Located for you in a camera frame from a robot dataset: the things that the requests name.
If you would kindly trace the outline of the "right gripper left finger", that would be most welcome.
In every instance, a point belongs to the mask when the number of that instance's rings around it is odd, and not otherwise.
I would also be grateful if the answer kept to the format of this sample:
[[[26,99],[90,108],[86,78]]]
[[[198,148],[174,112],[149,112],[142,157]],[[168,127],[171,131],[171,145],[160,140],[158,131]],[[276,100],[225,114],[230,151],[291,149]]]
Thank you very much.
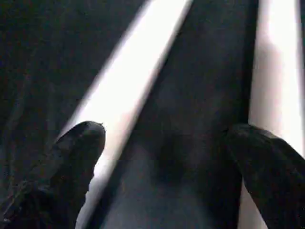
[[[73,229],[105,146],[101,123],[62,135],[0,203],[2,229]]]

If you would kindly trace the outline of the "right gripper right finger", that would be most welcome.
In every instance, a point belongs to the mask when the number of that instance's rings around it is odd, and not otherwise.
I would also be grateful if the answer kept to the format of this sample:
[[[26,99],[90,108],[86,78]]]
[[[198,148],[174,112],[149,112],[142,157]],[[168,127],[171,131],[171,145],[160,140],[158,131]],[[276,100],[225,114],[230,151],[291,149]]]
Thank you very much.
[[[305,227],[305,160],[285,140],[249,125],[225,132],[226,149],[270,229]]]

